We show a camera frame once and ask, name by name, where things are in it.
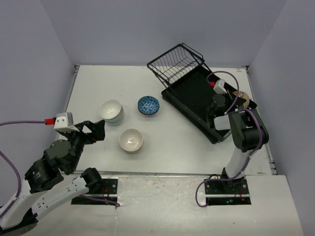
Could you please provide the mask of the red patterned white bowl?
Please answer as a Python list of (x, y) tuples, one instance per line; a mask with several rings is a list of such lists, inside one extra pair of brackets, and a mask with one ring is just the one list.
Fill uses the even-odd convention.
[(153, 116), (159, 111), (160, 104), (153, 96), (143, 96), (137, 102), (137, 109), (145, 116)]

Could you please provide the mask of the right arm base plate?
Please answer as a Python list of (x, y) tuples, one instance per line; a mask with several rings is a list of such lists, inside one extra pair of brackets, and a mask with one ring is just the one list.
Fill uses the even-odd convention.
[(232, 181), (214, 181), (218, 175), (211, 175), (211, 181), (204, 183), (207, 206), (251, 205), (248, 183), (245, 177)]

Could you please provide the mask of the light blue ribbed bowl front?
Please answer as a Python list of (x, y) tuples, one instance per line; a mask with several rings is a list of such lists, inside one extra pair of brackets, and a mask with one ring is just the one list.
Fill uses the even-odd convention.
[(112, 108), (106, 108), (103, 111), (103, 119), (106, 122), (117, 122), (121, 119), (121, 116), (123, 115), (124, 110), (122, 106), (118, 106), (118, 107), (112, 107)]

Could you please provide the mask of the beige leaf pattern bowl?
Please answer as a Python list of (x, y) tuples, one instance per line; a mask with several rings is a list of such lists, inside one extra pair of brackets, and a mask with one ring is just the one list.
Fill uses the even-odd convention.
[(119, 137), (119, 145), (121, 146), (123, 143), (143, 143), (144, 138), (142, 133), (137, 129), (127, 129), (123, 131)]

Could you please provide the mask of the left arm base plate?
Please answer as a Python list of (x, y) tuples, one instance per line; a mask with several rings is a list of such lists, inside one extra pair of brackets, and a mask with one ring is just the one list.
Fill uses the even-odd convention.
[(76, 197), (71, 205), (114, 206), (118, 203), (118, 178), (102, 178), (101, 187), (95, 192), (84, 194), (89, 198)]

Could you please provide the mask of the light blue ribbed bowl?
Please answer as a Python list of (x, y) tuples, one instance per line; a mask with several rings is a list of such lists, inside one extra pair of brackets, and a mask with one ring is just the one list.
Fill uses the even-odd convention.
[(103, 119), (106, 122), (117, 122), (121, 119), (121, 116), (123, 115), (124, 110), (122, 106), (118, 106), (118, 107), (112, 107), (112, 108), (106, 108), (103, 111)]
[(99, 108), (99, 115), (106, 121), (116, 120), (123, 112), (123, 107), (117, 100), (108, 100)]
[(116, 121), (106, 121), (110, 126), (117, 126), (119, 125), (125, 117), (124, 113), (121, 113), (121, 115), (118, 117)]

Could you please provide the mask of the beige floral bowl back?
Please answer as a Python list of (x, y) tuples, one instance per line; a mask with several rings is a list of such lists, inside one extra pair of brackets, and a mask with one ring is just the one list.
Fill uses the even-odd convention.
[(234, 106), (232, 107), (232, 110), (236, 110), (236, 109), (246, 109), (249, 106), (250, 103), (250, 97), (247, 93), (243, 92), (243, 91), (235, 91), (232, 93), (233, 94), (233, 102), (235, 100), (235, 98), (237, 98)]

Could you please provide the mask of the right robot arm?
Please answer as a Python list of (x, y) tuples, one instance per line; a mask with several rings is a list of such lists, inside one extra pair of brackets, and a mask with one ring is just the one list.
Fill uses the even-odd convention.
[(215, 95), (210, 106), (211, 126), (216, 130), (230, 130), (235, 145), (233, 155), (222, 170), (219, 179), (209, 179), (210, 187), (219, 188), (224, 193), (231, 193), (237, 188), (237, 181), (245, 175), (245, 169), (253, 154), (268, 143), (268, 131), (259, 116), (256, 105), (236, 105), (239, 99), (235, 96), (229, 108), (226, 107), (227, 96)]

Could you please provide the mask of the light blue ribbed bowl back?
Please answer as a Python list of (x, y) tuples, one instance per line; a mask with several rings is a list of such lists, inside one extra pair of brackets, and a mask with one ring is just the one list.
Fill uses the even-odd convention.
[(123, 112), (123, 107), (117, 100), (108, 100), (99, 108), (99, 115), (106, 121), (116, 120)]

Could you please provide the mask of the orange flower beige bowl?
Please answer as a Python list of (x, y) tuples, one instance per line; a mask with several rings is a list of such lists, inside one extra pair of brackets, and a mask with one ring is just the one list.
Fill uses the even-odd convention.
[(141, 150), (143, 143), (123, 143), (121, 148), (129, 154), (135, 154)]

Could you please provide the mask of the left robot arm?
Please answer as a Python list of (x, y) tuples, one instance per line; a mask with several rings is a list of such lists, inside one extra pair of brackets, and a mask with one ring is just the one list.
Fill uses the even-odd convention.
[(24, 178), (19, 173), (17, 192), (0, 209), (0, 234), (21, 236), (38, 221), (67, 201), (88, 192), (102, 189), (102, 178), (96, 168), (87, 168), (64, 189), (50, 195), (49, 191), (64, 180), (63, 174), (76, 171), (83, 149), (105, 139), (105, 121), (82, 123), (55, 129), (65, 137), (53, 142), (43, 157), (33, 163)]

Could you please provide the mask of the black wire dish rack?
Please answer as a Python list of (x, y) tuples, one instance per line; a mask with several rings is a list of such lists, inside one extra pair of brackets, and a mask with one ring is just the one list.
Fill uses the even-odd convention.
[[(162, 98), (195, 125), (212, 144), (223, 142), (231, 132), (218, 131), (207, 118), (207, 108), (216, 94), (210, 82), (221, 79), (206, 65), (203, 56), (185, 43), (178, 44), (147, 63), (147, 67), (165, 86)], [(233, 92), (240, 92), (240, 83), (226, 82), (226, 107), (233, 101)]]

